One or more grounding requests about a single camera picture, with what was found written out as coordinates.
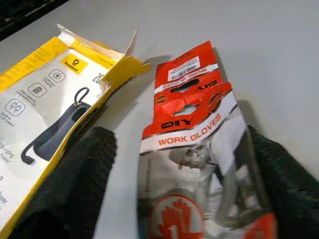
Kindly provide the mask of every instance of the yellow logo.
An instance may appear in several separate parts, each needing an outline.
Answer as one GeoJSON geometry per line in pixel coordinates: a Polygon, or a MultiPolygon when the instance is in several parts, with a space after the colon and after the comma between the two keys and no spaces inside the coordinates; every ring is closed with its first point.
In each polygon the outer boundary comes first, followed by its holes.
{"type": "Polygon", "coordinates": [[[76,74],[80,74],[88,64],[71,53],[64,57],[60,62],[76,74]]]}

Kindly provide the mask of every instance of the white table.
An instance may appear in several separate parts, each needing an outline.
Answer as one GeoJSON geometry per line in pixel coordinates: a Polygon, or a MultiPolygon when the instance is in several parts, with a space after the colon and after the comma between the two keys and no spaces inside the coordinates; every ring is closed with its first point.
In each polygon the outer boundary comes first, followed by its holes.
{"type": "Polygon", "coordinates": [[[56,23],[134,56],[157,57],[118,91],[97,121],[118,156],[96,239],[136,238],[136,181],[143,128],[153,119],[156,64],[210,40],[248,123],[283,144],[319,178],[319,2],[316,0],[70,0],[0,42],[0,71],[56,36],[56,23]]]}

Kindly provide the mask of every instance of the barcode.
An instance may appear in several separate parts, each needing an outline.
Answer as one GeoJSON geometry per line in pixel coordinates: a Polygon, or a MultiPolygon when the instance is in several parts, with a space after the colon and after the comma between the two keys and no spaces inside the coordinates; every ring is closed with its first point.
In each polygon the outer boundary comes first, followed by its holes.
{"type": "Polygon", "coordinates": [[[189,61],[185,62],[184,64],[174,69],[169,70],[168,81],[176,80],[177,78],[182,77],[183,75],[197,68],[200,68],[200,62],[199,62],[198,56],[194,57],[193,59],[190,59],[189,61]]]}
{"type": "Polygon", "coordinates": [[[187,72],[190,72],[190,71],[194,70],[195,68],[196,68],[196,66],[191,66],[191,67],[179,72],[176,76],[172,76],[171,79],[175,80],[178,77],[181,77],[182,75],[186,74],[187,72]]]}

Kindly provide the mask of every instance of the red circle logo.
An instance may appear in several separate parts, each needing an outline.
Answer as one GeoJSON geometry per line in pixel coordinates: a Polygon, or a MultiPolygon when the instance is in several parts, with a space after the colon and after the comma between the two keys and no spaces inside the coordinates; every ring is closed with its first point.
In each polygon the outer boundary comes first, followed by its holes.
{"type": "Polygon", "coordinates": [[[153,210],[152,239],[201,239],[203,216],[196,203],[184,195],[161,199],[153,210]]]}

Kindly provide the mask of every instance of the product icon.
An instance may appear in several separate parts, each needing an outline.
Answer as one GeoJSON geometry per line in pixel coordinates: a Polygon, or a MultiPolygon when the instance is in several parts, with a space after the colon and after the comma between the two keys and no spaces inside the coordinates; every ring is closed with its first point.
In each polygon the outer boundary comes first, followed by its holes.
{"type": "Polygon", "coordinates": [[[41,97],[47,92],[46,88],[40,83],[34,83],[33,85],[29,86],[28,91],[35,97],[41,97]]]}
{"type": "MultiPolygon", "coordinates": [[[[89,104],[82,102],[82,100],[88,93],[88,88],[84,87],[80,89],[75,94],[75,102],[64,112],[64,114],[51,127],[40,134],[23,150],[21,158],[24,163],[29,165],[35,164],[36,160],[33,157],[28,156],[31,155],[29,154],[29,151],[32,150],[32,155],[37,155],[38,157],[46,161],[49,161],[51,159],[69,130],[91,107],[89,104]],[[79,94],[82,91],[85,91],[85,93],[83,94],[83,96],[78,98],[79,94]]],[[[88,117],[83,120],[82,123],[85,123],[85,121],[93,116],[94,113],[95,111],[92,111],[92,114],[88,115],[88,117]]]]}
{"type": "Polygon", "coordinates": [[[65,74],[62,71],[55,69],[49,73],[49,77],[59,83],[65,79],[65,74]]]}
{"type": "Polygon", "coordinates": [[[25,105],[18,99],[12,99],[5,105],[4,108],[11,115],[18,116],[24,111],[25,105]]]}
{"type": "Polygon", "coordinates": [[[151,239],[201,239],[203,217],[199,207],[183,195],[161,200],[151,218],[151,239]]]}

